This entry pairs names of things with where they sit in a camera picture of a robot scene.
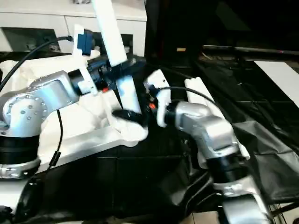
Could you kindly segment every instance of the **silver metal housing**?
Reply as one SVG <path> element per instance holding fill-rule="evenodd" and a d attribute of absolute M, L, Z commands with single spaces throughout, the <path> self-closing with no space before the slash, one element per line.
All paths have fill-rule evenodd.
<path fill-rule="evenodd" d="M 35 80 L 29 87 L 0 97 L 0 135 L 32 137 L 41 133 L 41 124 L 55 110 L 79 100 L 68 74 L 59 71 Z"/>
<path fill-rule="evenodd" d="M 220 190 L 226 197 L 238 197 L 243 195 L 252 195 L 260 209 L 264 214 L 268 214 L 260 191 L 255 184 L 252 176 L 246 176 L 240 180 L 228 183 L 214 183 L 214 189 Z"/>
<path fill-rule="evenodd" d="M 39 167 L 41 161 L 36 158 L 33 161 L 20 164 L 0 164 L 0 179 L 24 179 L 30 177 L 30 170 Z"/>
<path fill-rule="evenodd" d="M 253 197 L 236 197 L 223 203 L 229 224 L 270 224 L 269 216 L 260 210 Z"/>
<path fill-rule="evenodd" d="M 205 105 L 179 102 L 175 125 L 195 139 L 205 159 L 223 157 L 239 151 L 231 124 L 214 116 Z"/>
<path fill-rule="evenodd" d="M 10 207 L 15 214 L 22 192 L 30 179 L 0 180 L 0 205 Z"/>

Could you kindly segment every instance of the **drawer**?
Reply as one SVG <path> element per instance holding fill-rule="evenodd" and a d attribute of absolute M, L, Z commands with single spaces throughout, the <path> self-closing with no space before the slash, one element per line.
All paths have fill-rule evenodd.
<path fill-rule="evenodd" d="M 74 34 L 75 24 L 79 24 L 93 32 L 100 32 L 96 18 L 66 16 L 65 20 L 70 35 Z M 144 56 L 146 21 L 117 20 L 117 25 L 122 34 L 125 47 L 132 47 L 133 49 L 130 52 L 138 56 Z"/>

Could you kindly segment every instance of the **floor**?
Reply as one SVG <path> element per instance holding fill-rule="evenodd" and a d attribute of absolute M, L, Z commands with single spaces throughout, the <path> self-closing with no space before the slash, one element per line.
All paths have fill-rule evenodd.
<path fill-rule="evenodd" d="M 181 224 L 219 224 L 215 211 L 192 213 Z"/>

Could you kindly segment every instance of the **white cabinet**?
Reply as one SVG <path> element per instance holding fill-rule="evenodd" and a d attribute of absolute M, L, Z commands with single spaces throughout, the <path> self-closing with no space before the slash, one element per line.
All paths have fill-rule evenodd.
<path fill-rule="evenodd" d="M 144 56 L 147 16 L 143 0 L 112 0 L 121 34 L 132 35 L 133 53 Z M 56 37 L 73 35 L 74 24 L 99 32 L 91 4 L 77 5 L 72 0 L 2 0 L 0 28 L 53 29 Z M 59 42 L 64 53 L 72 52 L 72 44 Z M 0 29 L 0 51 L 12 51 Z"/>
<path fill-rule="evenodd" d="M 75 24 L 80 24 L 93 32 L 100 32 L 96 18 L 66 16 L 65 20 L 71 34 L 74 33 Z M 144 56 L 146 22 L 117 20 L 117 25 L 121 34 L 133 36 L 133 54 Z"/>

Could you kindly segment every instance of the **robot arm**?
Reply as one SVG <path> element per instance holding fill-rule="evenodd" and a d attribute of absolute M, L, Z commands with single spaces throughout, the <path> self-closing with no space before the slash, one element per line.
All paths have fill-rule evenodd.
<path fill-rule="evenodd" d="M 223 196 L 221 223 L 269 224 L 271 220 L 260 191 L 240 158 L 240 148 L 231 124 L 214 116 L 202 104 L 171 103 L 170 90 L 160 70 L 145 82 L 158 101 L 157 123 L 171 125 L 191 135 L 214 181 L 214 189 Z"/>

